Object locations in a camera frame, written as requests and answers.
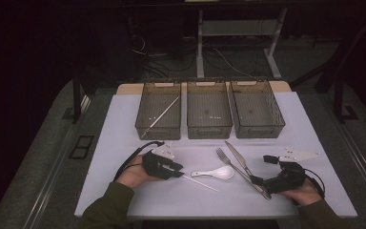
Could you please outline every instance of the knife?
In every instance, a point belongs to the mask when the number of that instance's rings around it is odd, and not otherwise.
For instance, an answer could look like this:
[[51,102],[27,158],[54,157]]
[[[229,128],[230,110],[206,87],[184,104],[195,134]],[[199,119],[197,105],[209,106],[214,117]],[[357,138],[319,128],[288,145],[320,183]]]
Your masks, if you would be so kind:
[[[240,166],[242,166],[242,168],[245,170],[246,174],[248,174],[249,177],[251,177],[253,174],[252,172],[249,170],[248,166],[246,165],[246,160],[245,158],[236,150],[236,148],[231,145],[231,143],[229,143],[228,141],[225,141],[225,144],[227,144],[228,148],[231,150],[231,152],[233,153],[234,157],[237,159],[237,161],[239,162]],[[254,188],[266,199],[271,199],[272,196],[267,193],[267,191],[263,188],[260,187],[258,185],[254,184]]]

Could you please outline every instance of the white tabletop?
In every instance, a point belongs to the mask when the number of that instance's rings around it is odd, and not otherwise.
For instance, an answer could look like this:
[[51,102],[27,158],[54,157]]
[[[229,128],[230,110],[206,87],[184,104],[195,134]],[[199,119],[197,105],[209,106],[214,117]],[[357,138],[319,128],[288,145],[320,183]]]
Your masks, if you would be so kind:
[[[341,217],[355,217],[356,210],[327,158],[315,130],[296,93],[274,93],[286,126],[278,138],[238,139],[234,128],[228,141],[242,154],[255,176],[271,178],[280,172],[278,165],[263,162],[264,155],[280,156],[285,148],[320,152],[321,157],[299,164],[320,175],[326,186],[326,200]],[[75,210],[80,217],[96,199],[101,198],[119,166],[138,147],[148,141],[139,139],[134,128],[140,94],[117,94],[113,97],[91,167]],[[188,139],[186,122],[187,97],[182,94],[181,139],[173,142],[174,161],[184,166],[182,172],[209,170],[223,166],[215,149],[220,147],[240,167],[222,139]],[[236,173],[228,180],[196,177],[219,192],[192,181],[170,178],[148,182],[135,190],[130,219],[280,219],[297,216],[296,207],[280,195],[271,200]]]

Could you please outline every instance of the white tag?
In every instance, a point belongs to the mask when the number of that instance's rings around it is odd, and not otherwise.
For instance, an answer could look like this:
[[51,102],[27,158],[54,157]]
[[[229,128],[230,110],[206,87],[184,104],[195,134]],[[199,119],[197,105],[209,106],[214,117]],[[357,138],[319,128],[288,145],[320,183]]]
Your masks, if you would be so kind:
[[318,156],[320,156],[319,152],[286,149],[284,155],[280,156],[278,160],[283,162],[298,162],[306,159],[312,159]]
[[152,150],[154,155],[163,156],[165,158],[174,159],[174,152],[173,152],[173,143],[167,143],[159,146],[158,148]]

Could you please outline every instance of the utensil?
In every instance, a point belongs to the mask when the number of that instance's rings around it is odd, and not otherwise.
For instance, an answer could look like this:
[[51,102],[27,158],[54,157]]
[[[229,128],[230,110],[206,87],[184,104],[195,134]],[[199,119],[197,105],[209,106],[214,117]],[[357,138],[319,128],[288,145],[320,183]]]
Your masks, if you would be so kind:
[[242,177],[244,177],[250,184],[252,184],[251,179],[245,174],[243,173],[240,169],[238,169],[236,166],[234,166],[231,163],[231,160],[225,155],[225,153],[221,150],[221,148],[216,149],[216,153],[218,154],[219,159],[226,165],[230,165],[231,167],[233,167],[239,174],[242,175]]
[[234,176],[234,169],[231,166],[223,166],[211,171],[194,171],[192,172],[192,177],[199,177],[199,176],[211,176],[220,179],[229,179]]
[[200,181],[197,181],[197,180],[195,180],[195,179],[193,179],[193,178],[187,177],[186,175],[183,175],[183,177],[184,177],[184,178],[186,178],[186,179],[188,179],[188,180],[191,180],[191,181],[192,181],[192,182],[194,182],[194,183],[197,183],[197,184],[202,185],[202,186],[204,186],[204,187],[206,187],[206,188],[209,188],[209,189],[211,189],[211,190],[214,190],[214,191],[216,191],[216,192],[219,192],[217,189],[214,189],[213,187],[210,187],[210,186],[208,186],[207,184],[203,184],[203,183],[201,183]]
[[145,130],[144,134],[141,136],[141,138],[143,138],[149,131],[150,129],[156,124],[157,121],[159,121],[159,119],[171,108],[171,106],[173,106],[173,104],[177,101],[177,99],[179,99],[180,96],[178,96],[172,103],[171,105],[169,105],[169,107],[167,107],[165,109],[165,111],[151,124],[151,126]]
[[[246,174],[248,174],[249,177],[251,177],[253,174],[252,172],[249,170],[248,166],[246,165],[246,160],[245,158],[236,150],[236,148],[231,145],[228,141],[225,141],[225,144],[227,144],[228,148],[231,150],[231,152],[233,153],[234,157],[237,159],[237,161],[239,162],[239,164],[242,166],[242,168],[245,170]],[[254,184],[254,188],[266,199],[271,199],[272,196],[270,194],[267,193],[267,191],[258,185]]]

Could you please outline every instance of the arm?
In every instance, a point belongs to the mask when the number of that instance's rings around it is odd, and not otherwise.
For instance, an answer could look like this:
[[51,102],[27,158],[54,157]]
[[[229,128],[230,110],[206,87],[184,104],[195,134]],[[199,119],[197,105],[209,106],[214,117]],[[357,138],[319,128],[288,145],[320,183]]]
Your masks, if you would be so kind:
[[350,221],[341,219],[329,204],[322,199],[313,183],[305,179],[304,184],[295,190],[280,193],[300,205],[299,216],[302,228],[308,229],[354,229]]
[[141,166],[142,156],[137,156],[121,176],[110,183],[105,195],[91,204],[82,215],[79,228],[122,228],[134,192],[132,189],[158,178],[150,177]]

